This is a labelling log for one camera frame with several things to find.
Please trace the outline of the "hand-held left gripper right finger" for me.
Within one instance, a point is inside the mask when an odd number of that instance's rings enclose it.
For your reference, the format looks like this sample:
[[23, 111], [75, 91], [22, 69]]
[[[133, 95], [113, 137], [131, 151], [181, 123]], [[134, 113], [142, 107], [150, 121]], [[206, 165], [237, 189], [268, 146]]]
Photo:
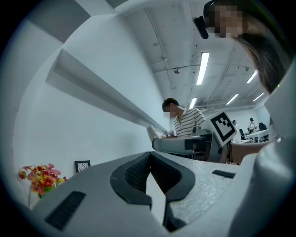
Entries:
[[184, 224], [177, 231], [229, 232], [251, 179], [251, 157], [237, 166], [195, 161], [163, 152], [154, 154], [195, 175], [195, 184], [186, 197], [169, 204], [173, 216]]

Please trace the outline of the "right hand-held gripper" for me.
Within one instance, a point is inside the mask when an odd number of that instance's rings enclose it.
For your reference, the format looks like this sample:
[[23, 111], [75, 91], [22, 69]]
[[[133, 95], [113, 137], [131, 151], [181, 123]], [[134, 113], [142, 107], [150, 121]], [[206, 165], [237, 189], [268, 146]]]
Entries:
[[155, 151], [181, 155], [202, 154], [209, 162], [219, 162], [223, 147], [237, 134], [224, 110], [209, 116], [193, 129], [190, 137], [160, 138], [153, 126], [147, 134]]

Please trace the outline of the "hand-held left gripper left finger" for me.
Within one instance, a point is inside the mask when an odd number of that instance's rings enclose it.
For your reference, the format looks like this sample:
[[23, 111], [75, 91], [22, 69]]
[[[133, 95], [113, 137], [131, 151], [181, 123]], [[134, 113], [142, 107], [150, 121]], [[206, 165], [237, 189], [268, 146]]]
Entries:
[[[158, 221], [149, 206], [131, 205], [112, 189], [112, 172], [134, 154], [81, 171], [40, 200], [32, 212], [51, 237], [168, 237], [170, 232]], [[62, 231], [45, 220], [73, 191], [85, 194]]]

